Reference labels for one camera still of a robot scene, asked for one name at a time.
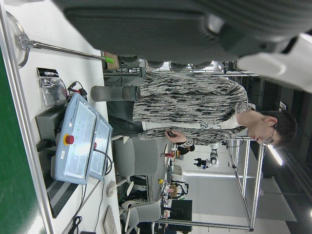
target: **white robot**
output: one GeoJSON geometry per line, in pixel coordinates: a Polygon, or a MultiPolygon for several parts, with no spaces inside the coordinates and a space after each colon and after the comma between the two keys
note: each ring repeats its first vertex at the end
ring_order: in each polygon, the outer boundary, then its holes
{"type": "Polygon", "coordinates": [[[218,167],[219,166],[219,159],[218,159],[218,154],[216,152],[218,148],[218,143],[211,145],[211,153],[210,153],[210,158],[206,160],[202,160],[201,158],[194,159],[197,161],[197,163],[194,163],[198,168],[202,168],[205,170],[206,168],[210,167],[218,167]]]}

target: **black pants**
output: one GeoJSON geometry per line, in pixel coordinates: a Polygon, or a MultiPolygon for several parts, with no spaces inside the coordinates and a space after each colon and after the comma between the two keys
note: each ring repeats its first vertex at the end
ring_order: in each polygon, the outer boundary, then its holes
{"type": "Polygon", "coordinates": [[[113,127],[113,135],[133,137],[143,132],[142,123],[133,122],[134,101],[108,101],[108,122],[113,127]]]}

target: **desk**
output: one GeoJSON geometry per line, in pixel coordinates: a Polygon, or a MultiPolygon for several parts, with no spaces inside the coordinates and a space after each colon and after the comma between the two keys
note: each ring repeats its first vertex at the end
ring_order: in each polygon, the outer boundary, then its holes
{"type": "MultiPolygon", "coordinates": [[[[62,13],[49,0],[33,3],[10,0],[5,3],[6,10],[21,23],[30,40],[37,40],[72,50],[78,50],[98,56],[100,55],[100,52],[89,45],[89,43],[67,22],[62,13]]],[[[72,194],[58,217],[53,219],[50,212],[48,198],[45,194],[45,186],[40,169],[38,153],[35,148],[35,145],[40,140],[35,116],[43,112],[36,73],[37,67],[57,69],[66,86],[75,80],[81,82],[88,93],[90,104],[107,118],[106,104],[104,102],[95,103],[90,96],[92,86],[104,85],[102,63],[99,60],[86,59],[61,52],[31,49],[28,62],[17,72],[17,89],[12,91],[12,95],[17,96],[22,103],[22,107],[20,109],[17,108],[17,113],[18,116],[21,116],[21,119],[25,120],[25,122],[19,121],[19,124],[21,126],[22,134],[25,134],[23,138],[24,145],[40,206],[41,217],[39,215],[39,223],[43,222],[47,233],[67,233],[71,226],[71,217],[75,214],[80,204],[81,186],[79,186],[79,188],[77,188],[72,194]]],[[[104,190],[106,189],[108,182],[111,180],[115,180],[114,170],[105,177],[104,190]]],[[[89,178],[85,203],[78,214],[82,216],[79,230],[94,230],[101,199],[102,186],[102,182],[98,182],[97,179],[92,177],[89,178]]],[[[118,232],[121,233],[121,230],[119,229],[119,213],[116,194],[111,198],[107,198],[104,195],[100,207],[99,222],[96,232],[97,234],[104,232],[101,226],[101,219],[104,216],[107,205],[112,206],[117,229],[118,232]]]]}

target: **man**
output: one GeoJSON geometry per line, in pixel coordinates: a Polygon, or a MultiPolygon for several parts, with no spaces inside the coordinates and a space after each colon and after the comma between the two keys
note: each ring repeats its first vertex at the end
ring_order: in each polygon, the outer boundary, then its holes
{"type": "Polygon", "coordinates": [[[244,88],[226,78],[148,73],[140,92],[137,103],[107,102],[115,135],[134,133],[142,140],[166,136],[187,147],[218,143],[248,128],[247,135],[258,143],[283,146],[296,133],[293,116],[286,111],[256,112],[244,88]]]}
{"type": "Polygon", "coordinates": [[[181,146],[178,146],[177,147],[177,150],[180,152],[179,154],[180,155],[185,155],[187,154],[189,151],[194,151],[195,150],[195,146],[194,145],[191,145],[191,146],[187,146],[187,147],[181,147],[181,146]]]}

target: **hand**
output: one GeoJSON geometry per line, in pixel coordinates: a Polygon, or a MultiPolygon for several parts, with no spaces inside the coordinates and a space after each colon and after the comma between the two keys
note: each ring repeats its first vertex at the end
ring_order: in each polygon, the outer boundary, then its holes
{"type": "Polygon", "coordinates": [[[182,132],[171,130],[171,132],[173,134],[175,134],[176,136],[175,137],[170,137],[168,135],[167,131],[168,130],[165,131],[166,138],[169,141],[171,141],[172,143],[183,143],[183,142],[185,142],[187,140],[186,136],[182,132]]]}

